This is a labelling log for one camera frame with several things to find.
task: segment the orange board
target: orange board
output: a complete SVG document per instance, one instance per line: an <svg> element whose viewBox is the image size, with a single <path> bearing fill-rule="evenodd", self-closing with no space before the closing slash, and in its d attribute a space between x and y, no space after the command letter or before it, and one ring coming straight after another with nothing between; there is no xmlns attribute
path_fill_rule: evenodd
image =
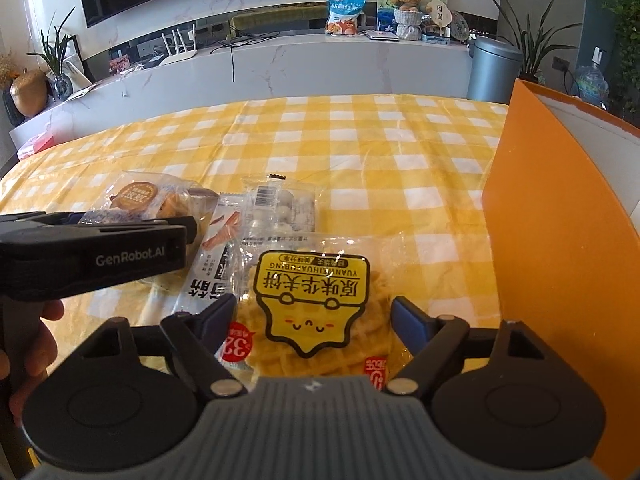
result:
<svg viewBox="0 0 640 480"><path fill-rule="evenodd" d="M607 424L593 460L622 480L640 465L640 240L536 93L568 102L516 83L482 197L502 316L526 322L597 391ZM578 109L632 131L595 107Z"/></svg>

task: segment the biscuit package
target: biscuit package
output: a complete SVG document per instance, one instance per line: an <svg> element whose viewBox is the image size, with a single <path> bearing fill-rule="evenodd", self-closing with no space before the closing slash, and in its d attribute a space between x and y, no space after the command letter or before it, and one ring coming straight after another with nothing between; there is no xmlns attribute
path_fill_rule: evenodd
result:
<svg viewBox="0 0 640 480"><path fill-rule="evenodd" d="M401 253L397 243L373 237L234 238L230 286L238 310L219 359L249 387L260 376L366 374L381 389Z"/></svg>
<svg viewBox="0 0 640 480"><path fill-rule="evenodd" d="M119 224L193 216L198 230L194 242L188 245L185 269L141 280L172 290L182 283L217 203L217 193L198 187L193 180L164 173L121 171L78 223Z"/></svg>
<svg viewBox="0 0 640 480"><path fill-rule="evenodd" d="M316 230L316 209L320 196L313 184L271 173L267 177L242 180L245 197L241 226L251 232L279 234Z"/></svg>

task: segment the snack bag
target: snack bag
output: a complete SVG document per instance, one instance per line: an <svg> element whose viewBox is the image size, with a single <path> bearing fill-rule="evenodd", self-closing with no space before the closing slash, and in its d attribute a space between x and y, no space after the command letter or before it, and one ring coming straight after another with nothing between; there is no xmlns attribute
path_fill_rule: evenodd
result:
<svg viewBox="0 0 640 480"><path fill-rule="evenodd" d="M254 232L271 230L281 234L316 230L319 192L306 184L271 173L268 177L242 180L245 200L241 225Z"/></svg>
<svg viewBox="0 0 640 480"><path fill-rule="evenodd" d="M354 36L358 33L358 19L364 16L365 0L328 0L329 18L324 27L325 34Z"/></svg>
<svg viewBox="0 0 640 480"><path fill-rule="evenodd" d="M187 247L185 268L140 280L177 291L200 246L217 202L217 193L196 187L192 180L163 173L121 171L78 223L100 225L193 216L198 231L193 243Z"/></svg>
<svg viewBox="0 0 640 480"><path fill-rule="evenodd" d="M199 314L229 291L229 240L240 223L241 195L222 194L187 274L173 312Z"/></svg>
<svg viewBox="0 0 640 480"><path fill-rule="evenodd" d="M314 233L232 244L238 312L223 364L244 359L252 373L237 377L249 384L259 376L366 374L383 387L397 251L372 237Z"/></svg>
<svg viewBox="0 0 640 480"><path fill-rule="evenodd" d="M168 174L122 171L78 223L115 224L186 216L190 214L189 190L195 184Z"/></svg>

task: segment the dining table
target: dining table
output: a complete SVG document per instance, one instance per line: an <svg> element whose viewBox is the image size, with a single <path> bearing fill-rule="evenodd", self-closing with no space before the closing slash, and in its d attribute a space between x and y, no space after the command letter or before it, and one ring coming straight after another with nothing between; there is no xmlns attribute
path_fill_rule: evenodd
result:
<svg viewBox="0 0 640 480"><path fill-rule="evenodd" d="M404 94L187 109L21 161L0 182L0 214L85 211L121 171L171 174L218 193L241 193L243 177L277 173L314 185L317 232L401 237L405 285L394 292L431 316L495 327L500 308L482 188L507 111ZM64 299L63 319L46 322L58 343L55 364L110 317L158 323L178 292L141 280Z"/></svg>

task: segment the human hand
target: human hand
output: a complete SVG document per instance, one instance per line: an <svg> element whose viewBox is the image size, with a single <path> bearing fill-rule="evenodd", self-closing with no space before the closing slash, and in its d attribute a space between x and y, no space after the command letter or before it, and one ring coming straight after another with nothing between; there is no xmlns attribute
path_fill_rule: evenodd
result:
<svg viewBox="0 0 640 480"><path fill-rule="evenodd" d="M65 313L60 300L47 301L42 310L44 319L59 320ZM9 409L14 416L16 426L22 421L22 409L31 392L47 377L47 367L58 357L58 345L47 326L40 322L40 331L30 350L24 358L24 368L28 378L22 386L9 398ZM8 377L11 364L7 355L0 351L0 380Z"/></svg>

